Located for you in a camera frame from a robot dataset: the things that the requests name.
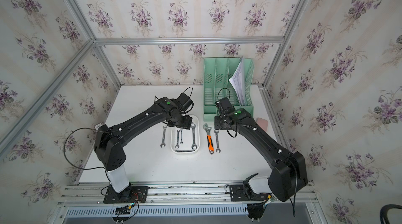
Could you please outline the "silver end wrench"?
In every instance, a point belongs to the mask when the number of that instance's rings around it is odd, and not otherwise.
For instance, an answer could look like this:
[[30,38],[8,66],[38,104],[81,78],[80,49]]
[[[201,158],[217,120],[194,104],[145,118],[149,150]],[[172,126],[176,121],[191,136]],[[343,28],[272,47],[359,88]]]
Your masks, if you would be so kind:
[[220,153],[221,149],[220,149],[220,146],[219,146],[219,135],[218,135],[219,130],[215,129],[214,133],[215,133],[215,139],[216,139],[216,153]]

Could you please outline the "white plastic storage tray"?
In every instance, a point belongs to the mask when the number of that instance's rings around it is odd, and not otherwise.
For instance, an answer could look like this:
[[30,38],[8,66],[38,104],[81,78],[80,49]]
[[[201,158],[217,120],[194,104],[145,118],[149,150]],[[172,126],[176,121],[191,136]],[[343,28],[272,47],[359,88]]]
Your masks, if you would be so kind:
[[[197,150],[194,152],[196,153],[199,150],[199,147],[201,146],[200,144],[200,121],[197,118],[196,115],[190,115],[193,118],[193,123],[196,124],[195,128],[195,138],[196,138],[196,144],[197,144]],[[176,127],[173,127],[171,129],[170,133],[170,138],[168,141],[168,146],[170,147],[171,151],[174,152],[177,155],[184,155],[184,154],[193,154],[193,153],[176,153],[175,152],[175,145],[176,145],[176,140],[177,140],[177,130],[179,130]],[[183,144],[180,144],[180,148],[177,150],[192,150],[192,130],[184,130],[183,129]]]

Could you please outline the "thin silver wrench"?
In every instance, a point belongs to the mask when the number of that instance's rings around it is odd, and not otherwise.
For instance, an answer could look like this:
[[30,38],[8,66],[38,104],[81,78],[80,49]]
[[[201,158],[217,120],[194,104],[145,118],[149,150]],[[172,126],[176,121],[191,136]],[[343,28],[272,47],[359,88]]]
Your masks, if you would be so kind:
[[176,140],[176,145],[175,145],[176,150],[180,148],[180,134],[181,134],[181,131],[177,130],[177,140]]

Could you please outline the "orange handled adjustable wrench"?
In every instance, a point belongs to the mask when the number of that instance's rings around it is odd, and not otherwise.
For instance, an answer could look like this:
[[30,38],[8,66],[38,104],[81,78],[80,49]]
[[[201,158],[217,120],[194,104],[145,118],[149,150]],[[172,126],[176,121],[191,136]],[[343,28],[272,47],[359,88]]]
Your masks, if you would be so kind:
[[211,134],[210,134],[211,127],[209,127],[208,124],[205,123],[203,125],[203,129],[206,131],[206,135],[207,135],[208,151],[209,151],[210,154],[213,154],[214,153],[214,147],[213,147],[213,142],[212,142]]

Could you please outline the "small silver wrench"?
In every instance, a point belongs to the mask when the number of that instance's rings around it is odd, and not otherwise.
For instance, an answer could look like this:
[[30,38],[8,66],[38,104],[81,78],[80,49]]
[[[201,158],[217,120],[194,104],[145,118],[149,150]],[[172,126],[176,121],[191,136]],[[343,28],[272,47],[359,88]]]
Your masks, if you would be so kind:
[[167,130],[167,126],[163,126],[162,141],[161,141],[161,144],[160,144],[161,148],[166,146],[166,144],[165,144],[166,130]]

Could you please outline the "large silver combination wrench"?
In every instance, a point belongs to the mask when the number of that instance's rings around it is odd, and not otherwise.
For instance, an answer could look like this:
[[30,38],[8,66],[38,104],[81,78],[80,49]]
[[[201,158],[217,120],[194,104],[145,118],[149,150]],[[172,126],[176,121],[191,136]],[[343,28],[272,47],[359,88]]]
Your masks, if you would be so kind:
[[195,151],[197,150],[197,144],[196,144],[196,138],[195,138],[195,128],[196,128],[196,124],[192,123],[191,124],[191,130],[192,130],[192,150]]

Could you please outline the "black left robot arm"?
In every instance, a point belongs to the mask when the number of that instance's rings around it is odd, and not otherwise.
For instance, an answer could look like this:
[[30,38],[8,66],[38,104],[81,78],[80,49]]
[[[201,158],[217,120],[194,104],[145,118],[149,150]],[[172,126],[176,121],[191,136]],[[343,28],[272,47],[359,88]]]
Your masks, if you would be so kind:
[[184,93],[176,99],[162,97],[131,119],[111,127],[104,124],[98,129],[94,152],[102,162],[115,193],[122,193],[131,187],[124,168],[124,147],[136,136],[158,123],[164,122],[167,127],[189,130],[192,117],[188,112],[193,107],[194,102]]

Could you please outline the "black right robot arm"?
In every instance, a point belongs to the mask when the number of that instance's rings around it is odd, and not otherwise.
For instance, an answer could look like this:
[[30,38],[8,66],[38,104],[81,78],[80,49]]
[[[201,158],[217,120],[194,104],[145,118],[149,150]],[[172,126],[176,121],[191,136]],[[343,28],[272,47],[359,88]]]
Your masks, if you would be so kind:
[[272,170],[268,186],[278,200],[291,199],[308,184],[304,156],[276,142],[243,108],[220,110],[215,123],[222,130],[233,130],[245,137],[263,156]]

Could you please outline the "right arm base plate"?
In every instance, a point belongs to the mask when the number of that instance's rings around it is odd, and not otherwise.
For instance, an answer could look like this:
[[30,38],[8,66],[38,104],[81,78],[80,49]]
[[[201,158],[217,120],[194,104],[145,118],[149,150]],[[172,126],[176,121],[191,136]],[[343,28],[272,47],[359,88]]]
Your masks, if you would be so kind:
[[255,193],[244,184],[226,185],[225,191],[232,202],[263,202],[268,201],[272,196],[271,193]]

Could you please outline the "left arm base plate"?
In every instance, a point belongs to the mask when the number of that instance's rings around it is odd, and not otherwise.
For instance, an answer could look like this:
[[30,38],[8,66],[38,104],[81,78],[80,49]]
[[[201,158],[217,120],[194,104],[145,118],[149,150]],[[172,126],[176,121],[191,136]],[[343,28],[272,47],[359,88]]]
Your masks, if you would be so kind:
[[129,186],[120,193],[116,193],[111,186],[107,188],[104,194],[104,204],[129,204],[145,203],[149,187],[147,186]]

